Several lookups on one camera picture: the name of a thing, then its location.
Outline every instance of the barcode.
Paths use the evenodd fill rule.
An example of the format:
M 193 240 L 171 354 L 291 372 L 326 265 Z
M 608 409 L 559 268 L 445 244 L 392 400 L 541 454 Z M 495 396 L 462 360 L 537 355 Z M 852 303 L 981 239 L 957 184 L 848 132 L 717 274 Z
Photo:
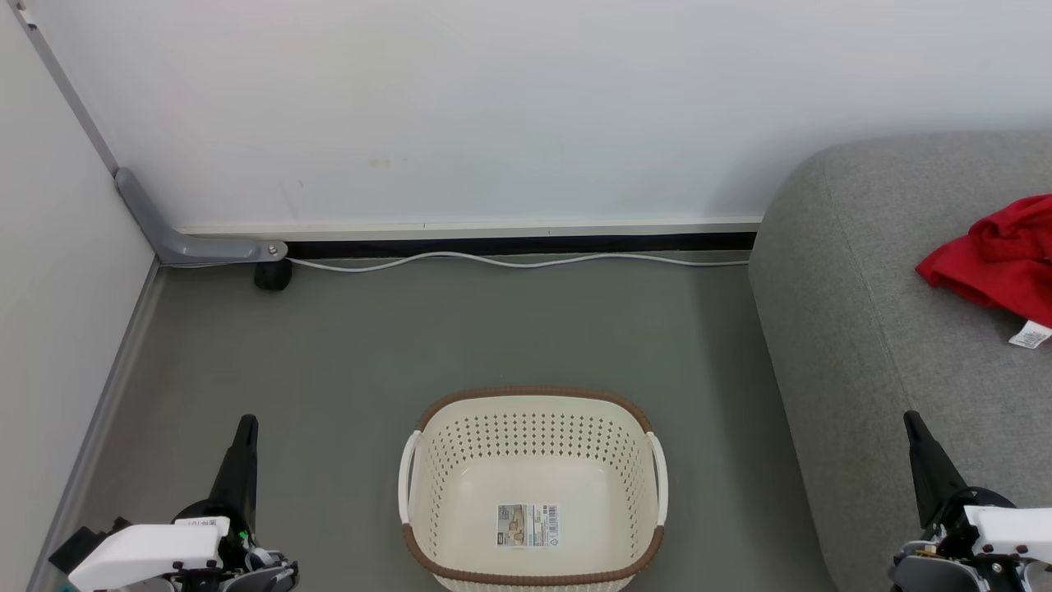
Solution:
M 548 534 L 559 534 L 559 506 L 548 506 Z

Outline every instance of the black baseboard strip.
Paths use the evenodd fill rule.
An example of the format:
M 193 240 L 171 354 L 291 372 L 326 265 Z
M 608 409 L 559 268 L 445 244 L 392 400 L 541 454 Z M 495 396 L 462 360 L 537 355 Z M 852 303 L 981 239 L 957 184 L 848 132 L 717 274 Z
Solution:
M 289 242 L 294 259 L 411 257 L 432 250 L 469 254 L 632 252 L 641 250 L 749 250 L 756 232 L 705 232 L 655 236 L 560 236 L 537 238 L 456 238 Z

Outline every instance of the brown basket rim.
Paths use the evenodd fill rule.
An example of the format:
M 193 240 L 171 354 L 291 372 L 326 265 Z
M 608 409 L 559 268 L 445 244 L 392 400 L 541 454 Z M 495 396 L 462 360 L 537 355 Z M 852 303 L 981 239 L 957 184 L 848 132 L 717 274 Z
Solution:
M 632 402 L 612 393 L 601 393 L 598 391 L 588 391 L 584 389 L 563 389 L 559 387 L 503 387 L 498 389 L 473 389 L 469 391 L 461 391 L 459 393 L 453 393 L 446 396 L 434 405 L 429 407 L 424 415 L 420 419 L 417 424 L 417 430 L 423 432 L 427 428 L 428 422 L 431 421 L 434 415 L 443 408 L 450 406 L 454 403 L 478 400 L 486 397 L 510 397 L 510 396 L 529 396 L 529 395 L 541 395 L 541 396 L 557 396 L 557 397 L 578 397 L 585 400 L 595 400 L 603 401 L 607 403 L 614 404 L 624 408 L 636 422 L 640 423 L 640 427 L 643 428 L 644 432 L 652 432 L 653 429 L 650 426 L 650 421 L 644 415 L 643 411 L 635 406 Z M 634 576 L 640 573 L 650 562 L 653 560 L 654 556 L 658 554 L 658 550 L 661 548 L 662 542 L 665 539 L 665 527 L 659 525 L 654 528 L 654 535 L 650 539 L 650 545 L 647 547 L 646 552 L 640 555 L 639 559 L 635 559 L 630 566 L 622 568 L 620 570 L 596 572 L 596 573 L 586 573 L 578 575 L 501 575 L 492 573 L 479 573 L 469 572 L 464 570 L 453 570 L 449 568 L 444 568 L 438 563 L 428 557 L 424 551 L 420 548 L 417 543 L 417 537 L 412 532 L 412 526 L 405 524 L 402 525 L 402 535 L 405 538 L 405 545 L 409 549 L 409 553 L 412 554 L 413 558 L 417 559 L 421 566 L 427 571 L 433 573 L 439 577 L 444 577 L 446 579 L 458 579 L 462 581 L 471 581 L 477 584 L 488 584 L 491 586 L 533 586 L 533 587 L 551 587 L 551 586 L 587 586 L 590 584 L 603 584 L 605 581 L 616 581 L 619 579 L 625 579 L 627 577 Z

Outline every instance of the basket handle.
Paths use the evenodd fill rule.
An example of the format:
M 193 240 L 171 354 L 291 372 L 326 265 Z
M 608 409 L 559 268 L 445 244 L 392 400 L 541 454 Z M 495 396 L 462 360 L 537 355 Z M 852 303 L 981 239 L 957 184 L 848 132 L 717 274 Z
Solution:
M 665 463 L 665 450 L 661 447 L 661 441 L 653 432 L 647 432 L 650 438 L 650 448 L 654 452 L 654 465 L 658 467 L 658 526 L 665 526 L 665 518 L 668 517 L 668 465 Z
M 412 464 L 419 440 L 420 430 L 417 430 L 406 441 L 405 449 L 402 450 L 402 465 L 398 470 L 398 515 L 403 525 L 409 524 L 409 465 Z

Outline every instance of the gray sofa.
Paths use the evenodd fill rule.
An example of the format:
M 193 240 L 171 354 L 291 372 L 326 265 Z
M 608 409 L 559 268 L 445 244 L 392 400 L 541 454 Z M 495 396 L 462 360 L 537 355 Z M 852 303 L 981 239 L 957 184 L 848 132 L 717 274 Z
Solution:
M 969 485 L 1052 506 L 1052 346 L 932 289 L 913 267 L 1023 197 L 1052 192 L 1052 132 L 842 145 L 804 163 L 764 217 L 750 278 L 826 565 L 887 592 L 919 533 L 903 412 Z

